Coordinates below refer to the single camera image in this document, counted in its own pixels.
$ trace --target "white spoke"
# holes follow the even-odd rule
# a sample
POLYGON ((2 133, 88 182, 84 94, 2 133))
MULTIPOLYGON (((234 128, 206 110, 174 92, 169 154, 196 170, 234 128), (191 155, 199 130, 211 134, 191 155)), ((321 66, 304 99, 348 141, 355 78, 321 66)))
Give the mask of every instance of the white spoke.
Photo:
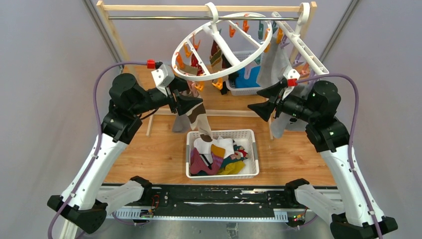
POLYGON ((204 62, 202 61, 202 59, 199 57, 198 52, 195 50, 194 46, 192 45, 190 39, 188 39, 188 45, 191 48, 191 51, 193 52, 193 54, 196 56, 197 60, 198 60, 198 64, 202 67, 202 70, 204 71, 205 75, 209 75, 211 74, 209 72, 209 70, 207 69, 206 65, 204 64, 204 62))
POLYGON ((257 41, 255 41, 251 35, 249 35, 248 33, 246 33, 245 31, 243 31, 242 28, 240 28, 238 25, 236 25, 234 22, 232 21, 227 21, 228 24, 230 24, 232 27, 234 27, 236 29, 236 31, 240 32, 240 34, 242 34, 242 36, 244 38, 246 38, 246 40, 248 40, 252 45, 254 45, 257 49, 261 46, 261 44, 259 44, 257 41))

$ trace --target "wooden tabletop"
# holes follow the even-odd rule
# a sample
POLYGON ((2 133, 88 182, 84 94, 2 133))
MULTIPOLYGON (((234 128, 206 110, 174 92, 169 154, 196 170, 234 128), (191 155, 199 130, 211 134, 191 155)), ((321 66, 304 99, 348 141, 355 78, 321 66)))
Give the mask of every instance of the wooden tabletop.
MULTIPOLYGON (((150 70, 136 67, 143 87, 153 88, 150 70)), ((206 109, 248 110, 247 105, 263 102, 260 96, 221 95, 210 82, 201 93, 206 109)), ((259 175, 252 179, 193 181, 186 176, 186 134, 171 131, 174 116, 155 116, 151 136, 146 136, 148 120, 131 144, 116 160, 105 182, 125 183, 141 176, 153 184, 284 185, 305 178, 314 185, 335 185, 324 160, 316 153, 304 132, 285 132, 271 140, 268 123, 261 118, 208 117, 212 130, 251 129, 259 156, 259 175)))

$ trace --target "laundry basket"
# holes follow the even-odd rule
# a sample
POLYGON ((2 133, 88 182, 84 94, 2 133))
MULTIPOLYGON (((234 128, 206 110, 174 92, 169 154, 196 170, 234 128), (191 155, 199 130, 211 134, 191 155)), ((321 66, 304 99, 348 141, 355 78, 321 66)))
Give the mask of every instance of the laundry basket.
POLYGON ((241 145, 248 152, 249 158, 244 160, 245 167, 234 175, 210 175, 210 176, 192 176, 189 172, 191 165, 190 152, 194 148, 195 139, 200 137, 198 131, 188 133, 186 140, 186 176, 192 180, 218 180, 218 179, 244 179, 253 178, 259 173, 258 151, 256 149, 255 135, 250 129, 241 130, 216 130, 212 132, 213 138, 219 136, 223 138, 232 138, 237 145, 241 145))
MULTIPOLYGON (((243 61, 248 56, 250 56, 255 51, 234 51, 233 54, 239 59, 239 61, 243 61)), ((256 92, 262 90, 261 87, 251 87, 251 88, 236 88, 234 82, 227 81, 226 82, 227 89, 231 91, 231 94, 234 96, 251 96, 256 95, 256 92)))

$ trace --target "drying rack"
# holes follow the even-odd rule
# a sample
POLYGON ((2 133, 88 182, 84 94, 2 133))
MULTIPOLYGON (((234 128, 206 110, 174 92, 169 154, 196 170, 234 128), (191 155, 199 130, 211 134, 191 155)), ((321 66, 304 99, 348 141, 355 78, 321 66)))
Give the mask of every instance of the drying rack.
MULTIPOLYGON (((220 5, 215 6, 218 12, 271 12, 271 17, 219 17, 219 20, 274 20, 283 33, 288 37, 289 41, 293 45, 293 50, 290 54, 289 60, 294 63, 298 54, 300 54, 308 63, 309 67, 313 70, 316 75, 328 74, 328 70, 318 60, 318 58, 312 53, 312 51, 302 41, 305 38, 309 25, 314 17, 317 9, 317 3, 312 1, 310 3, 302 3, 299 6, 241 6, 241 5, 220 5), (296 12, 302 17, 306 15, 306 19, 300 19, 300 17, 281 17, 278 12, 296 12), (296 29, 293 30, 286 21, 298 21, 302 20, 301 25, 297 25, 296 29)), ((209 13, 209 8, 206 5, 108 5, 104 4, 102 0, 97 2, 98 13, 108 28, 108 34, 110 38, 114 40, 119 52, 122 54, 124 61, 130 61, 129 54, 124 47, 121 37, 118 34, 114 20, 212 20, 212 16, 112 16, 110 12, 113 11, 195 11, 203 12, 204 15, 209 13)), ((140 86, 139 77, 136 73, 135 68, 132 65, 128 65, 129 72, 134 75, 140 86)), ((155 115, 172 116, 173 114, 170 109, 159 109, 155 114, 149 117, 147 136, 150 136, 152 130, 152 124, 155 115)), ((259 117, 253 111, 237 111, 237 110, 207 110, 207 116, 210 117, 259 117)), ((268 126, 271 124, 271 118, 268 121, 268 126)))

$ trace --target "black cable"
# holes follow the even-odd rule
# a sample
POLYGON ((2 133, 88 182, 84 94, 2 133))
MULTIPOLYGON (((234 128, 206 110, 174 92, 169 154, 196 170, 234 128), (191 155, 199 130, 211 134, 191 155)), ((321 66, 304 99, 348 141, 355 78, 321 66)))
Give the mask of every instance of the black cable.
POLYGON ((142 118, 141 118, 141 120, 144 120, 144 119, 146 119, 146 118, 150 117, 151 115, 155 114, 157 111, 158 111, 158 108, 156 108, 153 112, 151 112, 151 113, 147 114, 147 116, 142 117, 142 118))

